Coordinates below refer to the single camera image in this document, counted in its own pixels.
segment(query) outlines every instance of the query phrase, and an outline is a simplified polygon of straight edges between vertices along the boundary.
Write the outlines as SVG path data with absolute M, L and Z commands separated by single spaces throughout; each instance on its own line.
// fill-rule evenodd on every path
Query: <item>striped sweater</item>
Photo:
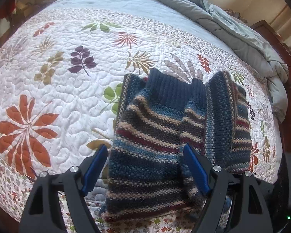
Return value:
M 116 139 L 109 161 L 107 222 L 201 207 L 183 146 L 240 173 L 249 166 L 251 139 L 245 91 L 228 72 L 191 84 L 151 69 L 144 81 L 124 77 Z

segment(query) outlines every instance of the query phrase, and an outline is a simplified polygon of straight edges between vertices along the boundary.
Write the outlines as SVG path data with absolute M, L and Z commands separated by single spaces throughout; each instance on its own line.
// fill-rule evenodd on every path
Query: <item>quilted bedspread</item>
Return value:
M 190 83 L 227 70 L 246 90 L 252 152 L 249 169 L 273 182 L 278 170 L 274 121 L 266 80 L 246 63 L 207 41 L 151 19 L 101 9 L 44 10 L 0 49 L 0 206 L 16 220 L 41 171 L 65 172 L 112 146 L 124 74 L 151 68 Z M 183 214 L 108 225 L 108 162 L 86 197 L 100 230 L 190 232 Z M 74 232 L 64 193 L 64 221 Z

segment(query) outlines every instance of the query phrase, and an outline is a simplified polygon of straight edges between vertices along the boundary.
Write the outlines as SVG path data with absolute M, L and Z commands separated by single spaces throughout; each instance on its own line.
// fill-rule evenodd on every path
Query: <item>silver bolt head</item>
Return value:
M 222 170 L 221 166 L 213 166 L 213 170 L 216 172 L 220 172 Z
M 42 177 L 42 178 L 44 178 L 44 177 L 47 176 L 47 172 L 45 172 L 45 171 L 44 171 L 44 172 L 41 172 L 41 173 L 39 174 L 39 176 Z
M 245 174 L 246 176 L 248 176 L 248 177 L 252 176 L 252 172 L 250 172 L 250 171 L 248 171 L 248 170 L 245 171 L 244 174 Z
M 70 172 L 77 172 L 79 170 L 79 168 L 77 166 L 72 166 L 70 168 Z

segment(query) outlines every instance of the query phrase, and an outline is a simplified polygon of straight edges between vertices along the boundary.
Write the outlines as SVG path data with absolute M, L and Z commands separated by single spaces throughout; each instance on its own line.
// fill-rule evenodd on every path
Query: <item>wooden bed frame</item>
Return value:
M 283 151 L 291 152 L 291 49 L 266 21 L 259 21 L 252 25 L 251 28 L 261 34 L 288 65 L 289 78 L 284 84 L 288 96 L 288 110 L 285 120 L 279 125 L 279 129 Z

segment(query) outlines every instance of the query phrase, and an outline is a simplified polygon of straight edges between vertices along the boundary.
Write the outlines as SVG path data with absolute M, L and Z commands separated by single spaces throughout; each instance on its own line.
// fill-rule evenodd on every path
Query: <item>ribbed cuff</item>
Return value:
M 193 78 L 192 84 L 187 84 L 157 69 L 151 69 L 146 88 L 157 102 L 177 110 L 183 110 L 190 100 L 198 106 L 207 106 L 205 85 L 196 78 Z

